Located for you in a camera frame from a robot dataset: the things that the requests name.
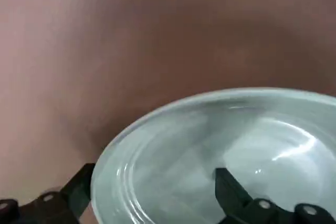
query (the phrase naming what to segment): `screw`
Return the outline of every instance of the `screw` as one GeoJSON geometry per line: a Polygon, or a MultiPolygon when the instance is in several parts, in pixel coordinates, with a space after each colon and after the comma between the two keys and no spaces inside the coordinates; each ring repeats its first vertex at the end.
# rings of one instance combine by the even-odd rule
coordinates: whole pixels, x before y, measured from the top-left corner
{"type": "Polygon", "coordinates": [[[259,201],[259,206],[261,206],[264,209],[269,209],[271,207],[271,204],[265,200],[259,201]]]}
{"type": "Polygon", "coordinates": [[[311,207],[311,206],[304,206],[303,207],[304,211],[306,211],[307,214],[309,215],[316,215],[317,211],[315,208],[311,207]]]}
{"type": "Polygon", "coordinates": [[[46,196],[43,198],[43,200],[44,200],[44,201],[49,201],[49,200],[51,200],[53,197],[54,197],[54,196],[53,196],[52,194],[48,194],[48,195],[46,195],[46,196]]]}
{"type": "Polygon", "coordinates": [[[8,206],[8,203],[1,203],[0,210],[5,209],[8,206]]]}

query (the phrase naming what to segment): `beige wall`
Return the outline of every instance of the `beige wall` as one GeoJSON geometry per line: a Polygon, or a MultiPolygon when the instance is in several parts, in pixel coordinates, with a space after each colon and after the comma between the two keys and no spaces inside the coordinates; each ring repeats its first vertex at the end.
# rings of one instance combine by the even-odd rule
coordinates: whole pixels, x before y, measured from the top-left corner
{"type": "Polygon", "coordinates": [[[336,95],[335,0],[0,0],[0,195],[27,201],[145,112],[242,86],[336,95]]]}

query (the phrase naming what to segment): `black clamp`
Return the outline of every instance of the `black clamp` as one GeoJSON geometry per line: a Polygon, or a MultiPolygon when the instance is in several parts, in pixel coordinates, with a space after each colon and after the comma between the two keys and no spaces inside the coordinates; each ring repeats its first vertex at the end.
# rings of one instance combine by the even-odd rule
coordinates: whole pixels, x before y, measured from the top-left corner
{"type": "Polygon", "coordinates": [[[216,169],[215,190],[226,214],[220,224],[336,224],[319,206],[298,204],[289,212],[267,199],[252,199],[226,168],[216,169]]]}
{"type": "MultiPolygon", "coordinates": [[[[45,193],[20,206],[14,199],[0,200],[0,224],[79,224],[90,202],[95,164],[86,164],[60,190],[45,193]]],[[[226,217],[219,224],[336,224],[323,208],[298,204],[294,212],[267,199],[252,199],[225,168],[216,169],[216,199],[226,217]]]]}

